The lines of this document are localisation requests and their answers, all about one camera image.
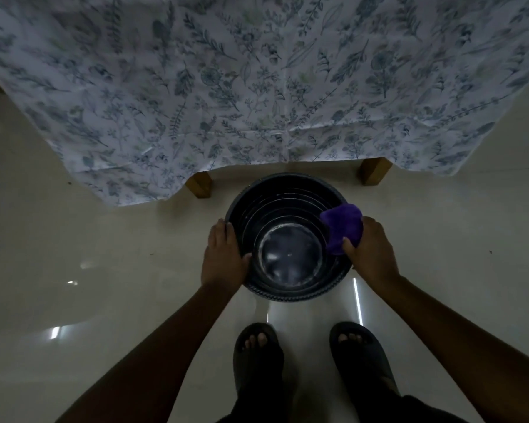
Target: right hand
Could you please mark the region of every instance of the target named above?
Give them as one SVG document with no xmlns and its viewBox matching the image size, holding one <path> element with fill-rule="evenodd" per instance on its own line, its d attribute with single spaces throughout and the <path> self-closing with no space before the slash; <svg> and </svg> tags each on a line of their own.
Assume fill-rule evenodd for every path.
<svg viewBox="0 0 529 423">
<path fill-rule="evenodd" d="M 374 291 L 400 281 L 394 249 L 384 233 L 382 225 L 374 218 L 364 216 L 363 235 L 355 248 L 347 238 L 343 239 L 343 251 L 355 270 Z"/>
</svg>

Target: toe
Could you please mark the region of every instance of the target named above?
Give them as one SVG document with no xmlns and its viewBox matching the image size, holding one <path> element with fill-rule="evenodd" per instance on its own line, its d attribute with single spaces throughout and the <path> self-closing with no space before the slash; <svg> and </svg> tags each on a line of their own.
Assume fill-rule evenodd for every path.
<svg viewBox="0 0 529 423">
<path fill-rule="evenodd" d="M 259 341 L 259 346 L 261 347 L 268 342 L 268 338 L 266 338 L 266 335 L 263 332 L 257 336 L 257 340 Z"/>
</svg>

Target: leaf pattern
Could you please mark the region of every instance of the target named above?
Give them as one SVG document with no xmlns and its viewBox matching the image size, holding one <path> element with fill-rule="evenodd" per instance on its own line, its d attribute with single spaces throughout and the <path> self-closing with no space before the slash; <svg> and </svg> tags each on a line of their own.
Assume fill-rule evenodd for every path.
<svg viewBox="0 0 529 423">
<path fill-rule="evenodd" d="M 235 163 L 452 175 L 529 84 L 529 0 L 96 1 L 0 0 L 0 85 L 112 205 Z"/>
</svg>

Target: floor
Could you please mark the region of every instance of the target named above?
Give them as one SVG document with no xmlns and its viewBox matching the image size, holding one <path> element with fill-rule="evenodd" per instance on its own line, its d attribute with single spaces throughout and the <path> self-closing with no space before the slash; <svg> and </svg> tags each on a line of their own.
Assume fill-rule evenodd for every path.
<svg viewBox="0 0 529 423">
<path fill-rule="evenodd" d="M 356 166 L 229 167 L 212 172 L 211 199 L 183 189 L 166 202 L 107 207 L 0 99 L 0 423 L 56 419 L 192 295 L 209 227 L 252 180 L 281 170 L 330 182 L 384 224 L 403 275 L 529 354 L 529 88 L 455 177 L 393 168 L 365 188 Z M 408 326 L 350 273 L 301 303 L 242 288 L 190 366 L 170 422 L 210 423 L 230 411 L 233 342 L 267 318 L 298 369 L 295 421 L 357 421 L 327 335 L 335 322 L 359 319 L 384 346 L 402 393 L 482 421 Z"/>
</svg>

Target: microfiber cloth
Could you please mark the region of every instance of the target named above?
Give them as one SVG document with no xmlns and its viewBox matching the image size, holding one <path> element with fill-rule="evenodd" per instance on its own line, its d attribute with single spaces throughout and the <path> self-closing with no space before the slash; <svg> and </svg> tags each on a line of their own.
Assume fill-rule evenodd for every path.
<svg viewBox="0 0 529 423">
<path fill-rule="evenodd" d="M 341 256 L 343 238 L 347 237 L 356 247 L 363 235 L 363 214 L 353 204 L 343 204 L 319 214 L 319 218 L 329 227 L 327 252 L 332 256 Z"/>
</svg>

